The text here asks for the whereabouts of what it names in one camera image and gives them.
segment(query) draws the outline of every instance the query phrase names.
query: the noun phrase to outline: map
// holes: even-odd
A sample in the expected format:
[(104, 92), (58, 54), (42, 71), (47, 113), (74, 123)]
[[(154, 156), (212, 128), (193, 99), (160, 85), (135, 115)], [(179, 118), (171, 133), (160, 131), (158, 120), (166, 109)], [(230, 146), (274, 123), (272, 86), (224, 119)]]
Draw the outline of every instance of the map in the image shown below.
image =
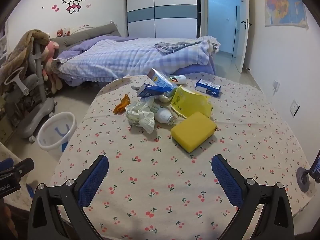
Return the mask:
[(266, 27), (290, 25), (308, 28), (304, 4), (301, 0), (266, 0)]

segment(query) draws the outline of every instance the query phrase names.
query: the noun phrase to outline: white bucket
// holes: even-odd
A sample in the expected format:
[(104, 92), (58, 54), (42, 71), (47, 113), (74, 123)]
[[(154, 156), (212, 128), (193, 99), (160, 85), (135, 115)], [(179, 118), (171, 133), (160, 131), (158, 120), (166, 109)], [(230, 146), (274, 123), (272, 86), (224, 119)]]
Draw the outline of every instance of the white bucket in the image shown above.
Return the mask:
[(73, 113), (56, 114), (41, 127), (37, 137), (38, 144), (41, 149), (59, 161), (76, 129), (77, 122)]

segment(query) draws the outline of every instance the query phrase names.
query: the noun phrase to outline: gray stripe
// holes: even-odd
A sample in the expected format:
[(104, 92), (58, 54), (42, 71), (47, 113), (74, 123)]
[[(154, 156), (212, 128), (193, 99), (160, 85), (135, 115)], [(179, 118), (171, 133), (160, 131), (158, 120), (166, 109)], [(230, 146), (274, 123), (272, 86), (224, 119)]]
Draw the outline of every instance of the gray stripe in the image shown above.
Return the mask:
[(191, 4), (164, 5), (155, 9), (156, 19), (162, 18), (197, 18), (197, 6)]
[(127, 13), (128, 23), (152, 20), (155, 18), (155, 9), (154, 7), (143, 8)]

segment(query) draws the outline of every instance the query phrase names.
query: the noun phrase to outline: gray headboard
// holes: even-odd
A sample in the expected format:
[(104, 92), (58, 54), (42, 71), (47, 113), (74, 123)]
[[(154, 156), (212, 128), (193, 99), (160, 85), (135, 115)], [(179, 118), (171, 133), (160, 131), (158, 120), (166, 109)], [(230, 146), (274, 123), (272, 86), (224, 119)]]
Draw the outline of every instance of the gray headboard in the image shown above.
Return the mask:
[(121, 37), (117, 29), (117, 26), (114, 23), (110, 23), (108, 25), (103, 25), (81, 32), (76, 32), (74, 34), (71, 34), (70, 36), (57, 37), (54, 39), (50, 39), (51, 41), (55, 41), (59, 44), (59, 50), (56, 51), (54, 56), (56, 58), (63, 51), (68, 50), (73, 46), (82, 43), (83, 41), (90, 40), (102, 35), (112, 35)]

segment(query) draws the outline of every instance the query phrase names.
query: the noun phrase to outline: yellow sponge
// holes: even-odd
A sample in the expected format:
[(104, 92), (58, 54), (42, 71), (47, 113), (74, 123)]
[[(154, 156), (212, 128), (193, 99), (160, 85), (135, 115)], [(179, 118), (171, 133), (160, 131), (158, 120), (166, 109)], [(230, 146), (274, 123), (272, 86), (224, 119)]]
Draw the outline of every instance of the yellow sponge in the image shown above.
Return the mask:
[(196, 112), (171, 129), (175, 139), (188, 153), (192, 152), (216, 130), (217, 125), (208, 117)]

